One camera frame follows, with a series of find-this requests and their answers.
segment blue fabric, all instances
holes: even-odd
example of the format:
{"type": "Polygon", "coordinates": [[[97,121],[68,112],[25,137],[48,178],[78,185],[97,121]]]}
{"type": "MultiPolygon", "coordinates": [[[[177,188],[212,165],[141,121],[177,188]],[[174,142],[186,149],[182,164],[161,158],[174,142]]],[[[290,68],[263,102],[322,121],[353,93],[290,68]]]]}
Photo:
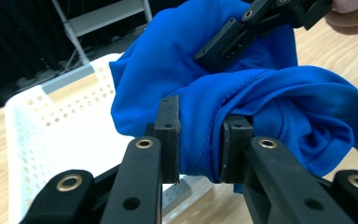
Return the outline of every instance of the blue fabric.
{"type": "Polygon", "coordinates": [[[230,17],[240,0],[190,0],[161,11],[117,61],[112,116],[120,133],[140,136],[158,102],[180,96],[180,172],[220,176],[220,128],[228,114],[253,118],[256,135],[281,140],[316,175],[358,149],[358,90],[318,67],[297,66],[293,29],[257,40],[225,72],[210,74],[193,55],[230,17]]]}

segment wooden surface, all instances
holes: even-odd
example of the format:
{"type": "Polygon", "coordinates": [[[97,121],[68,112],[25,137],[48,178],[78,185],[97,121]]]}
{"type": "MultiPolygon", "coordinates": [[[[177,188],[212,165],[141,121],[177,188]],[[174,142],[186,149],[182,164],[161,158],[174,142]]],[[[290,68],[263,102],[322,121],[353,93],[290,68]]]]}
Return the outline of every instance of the wooden surface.
{"type": "MultiPolygon", "coordinates": [[[[334,71],[358,88],[358,35],[335,33],[324,21],[310,31],[296,30],[300,64],[311,64],[334,71]]],[[[0,109],[0,223],[7,223],[7,143],[5,109],[0,109]]],[[[358,152],[353,150],[338,166],[358,169],[358,152]]],[[[231,185],[216,185],[172,223],[252,223],[241,195],[231,185]]]]}

